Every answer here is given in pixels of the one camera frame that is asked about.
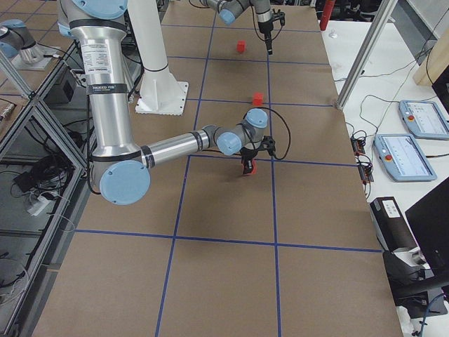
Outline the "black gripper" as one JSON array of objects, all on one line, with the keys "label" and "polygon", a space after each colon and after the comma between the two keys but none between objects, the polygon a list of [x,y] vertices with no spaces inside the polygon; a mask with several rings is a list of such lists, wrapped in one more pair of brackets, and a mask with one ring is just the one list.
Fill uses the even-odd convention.
[{"label": "black gripper", "polygon": [[247,174],[246,162],[249,162],[248,165],[250,170],[253,170],[255,168],[254,162],[252,160],[256,158],[259,151],[260,149],[258,147],[256,147],[255,149],[253,148],[249,149],[247,147],[242,148],[242,160],[241,160],[242,175]]},{"label": "black gripper", "polygon": [[262,34],[264,34],[264,42],[266,45],[268,55],[272,55],[273,54],[272,31],[274,30],[273,20],[268,19],[268,21],[265,21],[265,22],[258,21],[257,23],[258,23],[259,31]]}]

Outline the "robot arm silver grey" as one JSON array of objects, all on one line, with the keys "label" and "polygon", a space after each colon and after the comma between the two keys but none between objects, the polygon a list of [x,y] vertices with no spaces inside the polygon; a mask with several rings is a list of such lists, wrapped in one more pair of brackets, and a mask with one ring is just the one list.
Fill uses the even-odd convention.
[{"label": "robot arm silver grey", "polygon": [[231,25],[248,8],[254,9],[259,31],[264,35],[267,52],[269,55],[273,53],[272,31],[274,30],[274,21],[276,18],[270,1],[205,0],[200,1],[200,4],[212,8],[226,25]]},{"label": "robot arm silver grey", "polygon": [[93,115],[97,146],[88,180],[116,205],[129,205],[148,191],[156,165],[217,147],[231,156],[241,154],[246,166],[267,146],[268,116],[253,108],[228,129],[204,126],[181,136],[139,146],[130,124],[133,88],[126,75],[121,43],[134,33],[143,72],[139,113],[180,115],[189,85],[170,72],[155,1],[60,1],[60,32],[81,45],[88,106]]}]

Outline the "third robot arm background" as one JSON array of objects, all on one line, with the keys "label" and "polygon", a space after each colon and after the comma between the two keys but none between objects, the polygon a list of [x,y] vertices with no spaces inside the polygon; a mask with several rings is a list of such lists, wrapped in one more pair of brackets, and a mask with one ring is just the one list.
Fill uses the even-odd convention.
[{"label": "third robot arm background", "polygon": [[19,19],[1,22],[1,52],[10,60],[34,67],[44,60],[44,51]]}]

